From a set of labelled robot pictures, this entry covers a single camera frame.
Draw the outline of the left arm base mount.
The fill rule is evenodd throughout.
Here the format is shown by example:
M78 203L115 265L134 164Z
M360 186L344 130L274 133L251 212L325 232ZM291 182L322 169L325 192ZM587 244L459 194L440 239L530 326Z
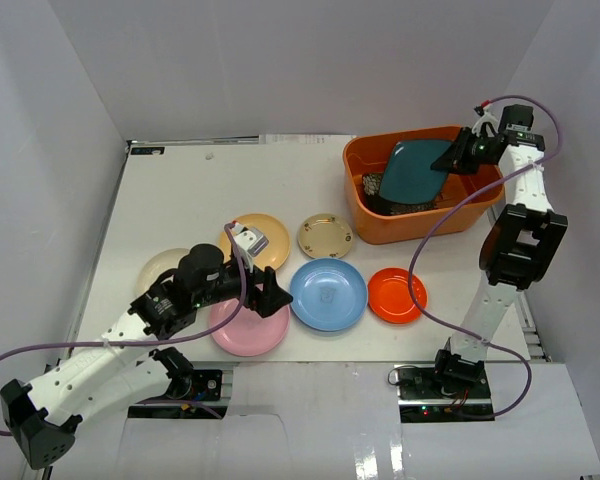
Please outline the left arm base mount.
M222 405L222 380L222 370L194 369L188 377L172 380L161 396L129 407L127 417L221 420L227 410L227 407Z

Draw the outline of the yellow round plate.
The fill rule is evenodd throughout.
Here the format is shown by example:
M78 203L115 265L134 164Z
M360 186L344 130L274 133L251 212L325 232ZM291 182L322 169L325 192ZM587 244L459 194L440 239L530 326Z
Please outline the yellow round plate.
M268 214L249 213L237 217L235 221L249 230L257 229L268 240L264 249L254 257L255 265L260 270L267 266L277 270L285 263L290 253L291 240L280 220Z

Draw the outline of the white paper sheet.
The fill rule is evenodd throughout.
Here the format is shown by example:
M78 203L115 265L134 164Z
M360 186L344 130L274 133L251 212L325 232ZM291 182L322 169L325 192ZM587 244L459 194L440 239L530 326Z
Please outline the white paper sheet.
M262 134L258 137L259 145L286 145L286 144L346 144L353 140L355 135L343 134Z

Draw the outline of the small orange round plate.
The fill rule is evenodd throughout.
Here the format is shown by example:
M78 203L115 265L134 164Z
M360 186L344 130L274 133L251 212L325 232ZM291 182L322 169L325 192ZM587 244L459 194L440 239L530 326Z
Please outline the small orange round plate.
M408 283L408 271L401 268L384 268L369 280L368 304L381 320L394 324L409 324L420 318Z

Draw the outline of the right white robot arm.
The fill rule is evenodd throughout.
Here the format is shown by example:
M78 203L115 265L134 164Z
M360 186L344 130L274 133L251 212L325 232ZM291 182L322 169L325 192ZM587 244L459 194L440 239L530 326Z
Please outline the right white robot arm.
M534 110L513 104L499 120L478 109L480 122L463 128L432 169L468 175L482 165L511 163L514 197L499 214L479 255L482 277L459 330L438 351L433 390L452 399L479 384L490 342L520 292L540 281L566 233L568 221L548 201L541 160L545 142L532 130Z

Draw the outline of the black floral square plate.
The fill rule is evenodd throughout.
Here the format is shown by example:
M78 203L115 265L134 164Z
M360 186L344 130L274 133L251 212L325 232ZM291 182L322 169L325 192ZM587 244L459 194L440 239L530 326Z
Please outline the black floral square plate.
M381 173L366 173L362 175L362 187L368 208L382 216L398 216L433 210L434 201L420 204L402 204L386 200L380 196Z

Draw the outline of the blue round plate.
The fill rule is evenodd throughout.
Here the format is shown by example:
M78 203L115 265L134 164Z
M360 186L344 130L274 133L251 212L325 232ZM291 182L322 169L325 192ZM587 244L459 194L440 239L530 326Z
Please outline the blue round plate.
M291 309L305 326L336 333L356 325L368 302L366 282L351 264L334 258L314 259L292 276Z

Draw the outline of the teal square plate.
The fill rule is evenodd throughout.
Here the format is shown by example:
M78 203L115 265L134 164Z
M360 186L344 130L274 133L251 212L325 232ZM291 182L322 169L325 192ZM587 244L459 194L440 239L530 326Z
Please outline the teal square plate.
M435 200L448 173L433 170L435 163L451 146L448 140L421 139L398 142L390 154L380 183L384 200L416 205Z

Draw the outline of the pink round plate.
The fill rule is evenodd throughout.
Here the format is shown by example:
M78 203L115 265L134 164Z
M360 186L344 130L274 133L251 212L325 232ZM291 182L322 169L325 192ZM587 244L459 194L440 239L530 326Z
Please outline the pink round plate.
M266 318L241 307L232 321L214 331L211 337L220 348L232 355L255 357L275 349L285 338L290 323L289 306Z

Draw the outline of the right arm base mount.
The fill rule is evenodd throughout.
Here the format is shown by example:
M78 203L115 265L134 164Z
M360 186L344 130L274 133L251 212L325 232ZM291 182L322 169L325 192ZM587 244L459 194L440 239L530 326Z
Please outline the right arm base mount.
M429 365L398 365L387 374L396 389L402 424L494 421L486 373L472 386L446 389Z

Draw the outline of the orange plastic bin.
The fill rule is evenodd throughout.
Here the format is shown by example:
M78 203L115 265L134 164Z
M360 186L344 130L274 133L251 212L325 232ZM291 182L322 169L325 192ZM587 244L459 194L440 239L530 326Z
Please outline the orange plastic bin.
M498 167L482 165L473 175L451 175L447 178L432 210L395 216L383 216L370 209L362 177L369 173L381 173L387 166L389 156L400 141L449 140L456 138L458 126L441 126L424 129L360 136L344 147L344 188L349 210L359 237L373 245L420 239L451 211L460 201L486 185L502 178Z

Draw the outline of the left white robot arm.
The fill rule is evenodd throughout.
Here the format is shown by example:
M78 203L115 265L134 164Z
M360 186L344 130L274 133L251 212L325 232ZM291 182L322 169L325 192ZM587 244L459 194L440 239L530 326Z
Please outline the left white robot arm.
M149 289L96 342L27 382L0 390L4 421L28 465L40 470L74 445L80 427L140 401L192 393L196 375L171 338L195 322L199 309L237 300L262 318L289 305L273 268L230 259L198 244Z

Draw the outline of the black label sticker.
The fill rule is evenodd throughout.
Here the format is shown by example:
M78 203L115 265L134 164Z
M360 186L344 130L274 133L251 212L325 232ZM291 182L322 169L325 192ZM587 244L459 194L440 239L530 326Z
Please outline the black label sticker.
M163 155L165 148L163 146L139 147L135 146L130 149L130 156L153 156Z

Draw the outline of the small beige patterned plate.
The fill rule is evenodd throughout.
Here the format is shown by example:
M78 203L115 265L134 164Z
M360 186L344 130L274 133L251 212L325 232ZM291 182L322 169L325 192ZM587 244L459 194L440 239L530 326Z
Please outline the small beige patterned plate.
M319 213L301 223L297 241L301 251L312 259L339 259L353 247L354 234L351 226L341 216Z

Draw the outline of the cream round plate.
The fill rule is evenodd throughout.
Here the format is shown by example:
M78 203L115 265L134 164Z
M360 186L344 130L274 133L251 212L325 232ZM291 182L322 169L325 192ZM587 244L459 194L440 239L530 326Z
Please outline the cream round plate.
M149 259L140 270L134 287L137 298L156 281L165 271L177 268L180 260L189 253L186 248L173 248L160 252Z

